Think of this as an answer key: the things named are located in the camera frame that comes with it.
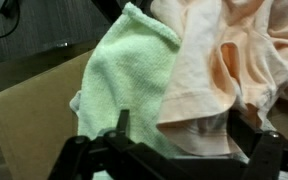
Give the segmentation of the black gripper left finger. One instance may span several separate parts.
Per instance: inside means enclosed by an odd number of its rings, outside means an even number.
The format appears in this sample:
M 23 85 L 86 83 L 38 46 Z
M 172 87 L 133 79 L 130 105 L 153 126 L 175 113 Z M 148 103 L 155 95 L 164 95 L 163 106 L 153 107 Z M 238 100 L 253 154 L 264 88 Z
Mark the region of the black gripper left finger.
M 106 171 L 113 180 L 141 180 L 141 168 L 126 153 L 135 143 L 126 136 L 129 110 L 121 110 L 117 125 L 90 140 L 69 138 L 47 180 L 93 180 Z

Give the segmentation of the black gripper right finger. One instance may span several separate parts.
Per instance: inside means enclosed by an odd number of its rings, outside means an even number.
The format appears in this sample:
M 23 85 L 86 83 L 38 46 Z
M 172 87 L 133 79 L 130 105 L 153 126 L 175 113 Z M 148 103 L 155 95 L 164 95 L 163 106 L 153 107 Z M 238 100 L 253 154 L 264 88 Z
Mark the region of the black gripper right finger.
M 237 110 L 229 112 L 227 132 L 249 158 L 242 180 L 278 180 L 288 172 L 288 140 L 281 133 L 257 128 Z

